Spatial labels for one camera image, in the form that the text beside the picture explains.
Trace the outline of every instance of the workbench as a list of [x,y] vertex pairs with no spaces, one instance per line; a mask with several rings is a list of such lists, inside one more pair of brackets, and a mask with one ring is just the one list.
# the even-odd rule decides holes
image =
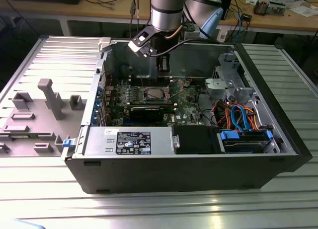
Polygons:
[[[60,22],[62,32],[65,36],[71,36],[72,32],[68,21],[93,21],[110,23],[129,23],[130,6],[132,0],[119,0],[115,2],[115,10],[110,10],[98,4],[81,0],[78,5],[68,5],[62,3],[43,3],[30,1],[12,1],[12,5],[26,18],[56,19]],[[266,32],[281,34],[314,35],[318,29],[317,16],[304,17],[290,10],[286,10],[284,16],[278,15],[255,15],[253,5],[246,5],[245,0],[237,0],[239,7],[244,13],[252,15],[249,32]],[[140,24],[145,24],[150,13],[149,0],[140,0]],[[19,16],[6,3],[0,0],[0,15]],[[218,40],[224,42],[226,34],[237,24],[233,13],[229,13],[226,20],[220,21],[218,29]]]
[[[75,85],[91,84],[100,59],[98,41],[56,36],[38,40],[0,93],[1,119],[14,107],[10,98],[17,90],[44,98],[37,89],[39,78],[58,83],[62,99],[72,94],[87,99],[88,90],[78,91]],[[279,174],[261,189],[86,194],[59,156],[0,157],[1,217],[46,229],[316,228],[318,90],[284,50],[243,46],[311,151],[309,163]]]

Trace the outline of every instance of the small component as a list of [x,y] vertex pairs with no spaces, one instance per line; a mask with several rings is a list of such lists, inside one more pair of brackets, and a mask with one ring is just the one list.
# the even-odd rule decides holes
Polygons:
[[38,137],[42,141],[53,141],[56,138],[54,132],[48,132],[48,133],[43,132],[43,133],[40,133]]
[[27,92],[18,92],[12,99],[12,102],[14,103],[18,111],[28,110],[29,107],[26,103],[30,101],[33,100]]
[[52,90],[52,80],[49,78],[41,78],[38,82],[38,88],[43,91],[48,104],[51,106],[51,110],[56,120],[61,120],[63,118],[63,113],[61,111],[61,105],[59,100],[56,99],[56,94]]
[[130,110],[130,119],[138,122],[161,122],[163,109],[158,107],[133,107]]
[[191,84],[191,81],[185,81],[182,83],[184,87],[189,87]]
[[163,100],[163,91],[156,88],[148,88],[146,90],[147,100]]
[[247,22],[250,22],[252,20],[252,16],[249,14],[242,14],[240,18],[242,21],[247,21]]
[[69,103],[72,111],[81,111],[84,110],[83,101],[80,95],[72,95],[69,99]]
[[50,143],[35,143],[33,149],[37,153],[47,153],[47,152],[52,153],[54,151]]
[[266,146],[273,140],[270,131],[236,132],[222,131],[220,133],[226,153],[264,153]]
[[33,120],[35,118],[35,115],[30,113],[14,113],[11,116],[12,120]]
[[6,126],[4,132],[28,132],[30,128],[28,126]]
[[69,148],[74,148],[76,146],[77,143],[77,138],[72,138],[72,139],[66,139],[63,140],[63,147],[69,147]]
[[63,151],[63,141],[60,136],[56,136],[54,141],[55,147],[58,149],[59,152]]
[[269,6],[269,0],[257,0],[254,6],[254,14],[265,15]]
[[0,153],[7,153],[10,150],[10,148],[4,144],[4,143],[0,143]]

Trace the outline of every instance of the wooden table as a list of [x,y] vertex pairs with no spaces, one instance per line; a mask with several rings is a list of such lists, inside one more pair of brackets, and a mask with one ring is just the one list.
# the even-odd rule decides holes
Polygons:
[[[30,1],[12,1],[12,5],[24,16],[31,18],[57,19],[66,36],[71,35],[68,25],[69,20],[96,21],[129,23],[130,6],[132,0],[119,0],[115,2],[115,10],[110,10],[98,4],[89,3],[81,0],[78,5],[68,5],[62,3],[43,3]],[[290,10],[286,10],[284,16],[278,15],[255,15],[253,14],[253,5],[245,4],[245,0],[237,0],[238,5],[244,10],[244,13],[252,15],[249,31],[314,35],[318,29],[317,16],[304,17]],[[145,24],[149,18],[149,0],[140,0],[140,23]],[[18,16],[16,12],[6,3],[0,0],[0,15]],[[222,20],[218,26],[220,41],[224,40],[227,32],[236,26],[237,21],[233,13],[229,13],[226,20]]]

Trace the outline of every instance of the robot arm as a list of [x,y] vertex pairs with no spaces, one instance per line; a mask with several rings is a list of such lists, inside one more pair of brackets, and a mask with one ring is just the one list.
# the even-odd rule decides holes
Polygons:
[[[221,0],[152,0],[152,24],[144,28],[129,43],[129,47],[138,56],[147,57],[157,51],[163,53],[178,42],[178,32],[181,30],[183,10],[189,19],[192,19],[207,36],[216,29],[223,9]],[[157,66],[163,62],[157,60]]]

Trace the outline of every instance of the metal bracket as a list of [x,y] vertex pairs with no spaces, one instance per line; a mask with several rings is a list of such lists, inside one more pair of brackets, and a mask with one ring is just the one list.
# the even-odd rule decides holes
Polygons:
[[111,50],[111,48],[112,48],[111,38],[109,37],[100,38],[98,42],[98,50],[100,53],[107,52]]

